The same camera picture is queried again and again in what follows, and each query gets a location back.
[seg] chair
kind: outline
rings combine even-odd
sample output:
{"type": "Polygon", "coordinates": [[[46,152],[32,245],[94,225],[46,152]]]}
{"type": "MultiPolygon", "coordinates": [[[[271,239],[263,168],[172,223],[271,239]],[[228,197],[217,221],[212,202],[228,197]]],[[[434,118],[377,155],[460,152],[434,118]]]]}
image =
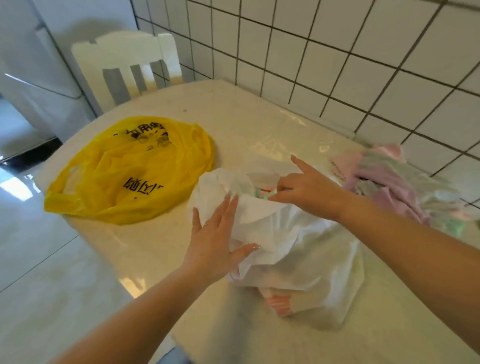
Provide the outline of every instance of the chair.
{"type": "Polygon", "coordinates": [[[118,68],[132,99],[140,95],[130,68],[134,65],[140,66],[148,92],[157,90],[150,62],[163,60],[170,82],[173,85],[183,83],[177,48],[171,34],[153,36],[140,31],[120,30],[98,37],[96,43],[75,43],[72,53],[103,112],[116,106],[103,70],[118,68]]]}

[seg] table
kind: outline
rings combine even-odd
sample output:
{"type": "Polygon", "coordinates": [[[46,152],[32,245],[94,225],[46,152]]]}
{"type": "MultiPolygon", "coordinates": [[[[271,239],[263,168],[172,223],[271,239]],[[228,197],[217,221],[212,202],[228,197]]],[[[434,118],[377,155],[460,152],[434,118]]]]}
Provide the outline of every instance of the table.
{"type": "MultiPolygon", "coordinates": [[[[36,176],[44,191],[90,139],[134,115],[197,122],[218,148],[217,166],[257,153],[287,161],[293,153],[329,168],[328,157],[363,147],[224,81],[183,84],[143,95],[102,115],[63,145],[36,176]]],[[[115,268],[137,297],[177,268],[190,238],[186,203],[151,221],[116,226],[66,217],[115,268]]],[[[280,319],[252,288],[223,279],[209,287],[173,329],[198,364],[478,363],[479,357],[436,318],[369,249],[366,279],[344,327],[319,331],[280,319]]]]}

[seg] person's left hand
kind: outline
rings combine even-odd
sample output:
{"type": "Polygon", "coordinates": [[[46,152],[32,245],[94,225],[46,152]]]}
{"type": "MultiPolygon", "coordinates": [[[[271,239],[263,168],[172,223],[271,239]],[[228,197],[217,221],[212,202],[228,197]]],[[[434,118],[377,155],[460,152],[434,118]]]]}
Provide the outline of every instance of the person's left hand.
{"type": "Polygon", "coordinates": [[[183,259],[182,269],[191,272],[207,286],[234,270],[260,247],[247,244],[230,252],[228,243],[239,198],[225,196],[212,217],[202,226],[198,209],[193,209],[192,238],[183,259]]]}

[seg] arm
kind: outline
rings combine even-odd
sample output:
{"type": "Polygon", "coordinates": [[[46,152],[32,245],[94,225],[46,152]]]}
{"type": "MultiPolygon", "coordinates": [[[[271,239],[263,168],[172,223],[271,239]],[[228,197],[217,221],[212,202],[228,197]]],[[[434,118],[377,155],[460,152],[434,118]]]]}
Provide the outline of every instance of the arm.
{"type": "Polygon", "coordinates": [[[192,239],[183,264],[126,305],[51,364],[144,364],[173,325],[212,283],[233,270],[256,244],[228,250],[238,197],[226,196],[208,224],[193,211],[192,239]]]}
{"type": "Polygon", "coordinates": [[[377,207],[298,158],[292,161],[303,174],[280,179],[278,193],[270,199],[342,224],[480,354],[480,251],[377,207]]]}

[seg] person's right arm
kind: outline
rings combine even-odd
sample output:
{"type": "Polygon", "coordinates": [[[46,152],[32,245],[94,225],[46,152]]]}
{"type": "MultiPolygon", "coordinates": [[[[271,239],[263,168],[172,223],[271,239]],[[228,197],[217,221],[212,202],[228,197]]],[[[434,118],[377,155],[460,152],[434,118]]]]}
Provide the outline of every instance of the person's right arm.
{"type": "Polygon", "coordinates": [[[339,222],[480,354],[480,251],[344,190],[298,158],[292,161],[303,174],[281,178],[270,199],[339,222]]]}

